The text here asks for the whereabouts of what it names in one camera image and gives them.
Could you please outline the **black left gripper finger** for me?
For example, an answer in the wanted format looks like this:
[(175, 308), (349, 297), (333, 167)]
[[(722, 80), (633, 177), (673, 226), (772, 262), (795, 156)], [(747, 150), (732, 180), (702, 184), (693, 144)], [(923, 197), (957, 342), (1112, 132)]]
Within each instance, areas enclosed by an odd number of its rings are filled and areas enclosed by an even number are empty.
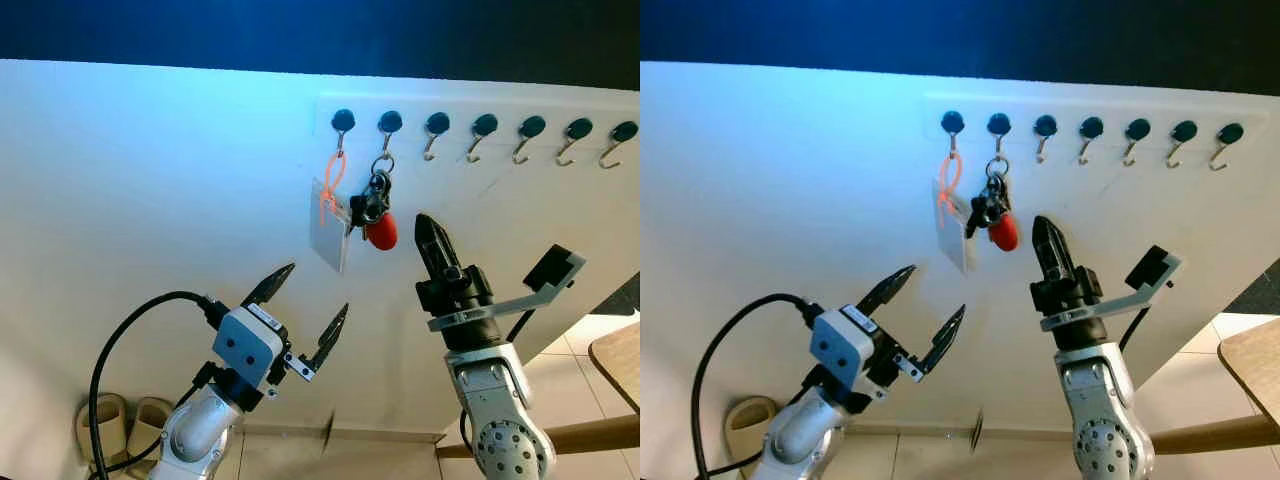
[(242, 301), (243, 307), (250, 305), (264, 305), (269, 302), (284, 285), (289, 275), (296, 269), (294, 262), (288, 262), (266, 275)]
[(860, 301), (861, 314), (873, 314), (879, 306), (888, 303), (909, 282), (918, 269), (916, 265), (906, 265), (896, 273), (878, 282)]
[(956, 340), (960, 326), (965, 317), (966, 306), (961, 305), (937, 330), (931, 340), (931, 349), (923, 358), (923, 372), (932, 372), (942, 357), (947, 355)]
[(317, 351), (308, 357), (307, 365), (311, 370), (319, 370), (326, 357), (340, 338), (349, 311), (349, 303), (344, 303), (317, 340)]

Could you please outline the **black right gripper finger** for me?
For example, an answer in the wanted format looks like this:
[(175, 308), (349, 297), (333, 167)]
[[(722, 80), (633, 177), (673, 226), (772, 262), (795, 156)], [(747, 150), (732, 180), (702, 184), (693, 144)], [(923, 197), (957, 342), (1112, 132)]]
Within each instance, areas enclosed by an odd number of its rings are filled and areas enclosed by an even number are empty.
[(1056, 227), (1043, 215), (1037, 215), (1032, 228), (1032, 246), (1037, 262), (1043, 274), (1043, 280), (1057, 279), (1057, 253), (1056, 253)]
[(413, 219), (413, 246), (422, 260), (424, 270), (429, 280), (435, 280), (440, 273), (440, 262), (436, 260), (438, 234), (436, 223), (426, 212), (417, 212)]
[(1056, 233), (1055, 246), (1056, 246), (1056, 253), (1057, 253), (1057, 279), (1056, 280), (1050, 280), (1050, 282), (1060, 282), (1060, 280), (1064, 280), (1064, 279), (1073, 279), (1074, 278), (1075, 265), (1074, 265), (1074, 261), (1071, 260), (1071, 256), (1070, 256), (1070, 251), (1069, 251), (1069, 247), (1068, 247), (1066, 237), (1062, 233), (1062, 230), (1055, 223), (1053, 223), (1053, 225), (1056, 227), (1056, 229), (1055, 229), (1055, 233)]
[(428, 280), (443, 282), (443, 283), (461, 283), (465, 278), (465, 270), (460, 266), (460, 260), (457, 259), (457, 253), (451, 243), (448, 232), (439, 221), (435, 220), (435, 223), (438, 234), (436, 260), (440, 262), (440, 273), (438, 279), (435, 280), (428, 279)]

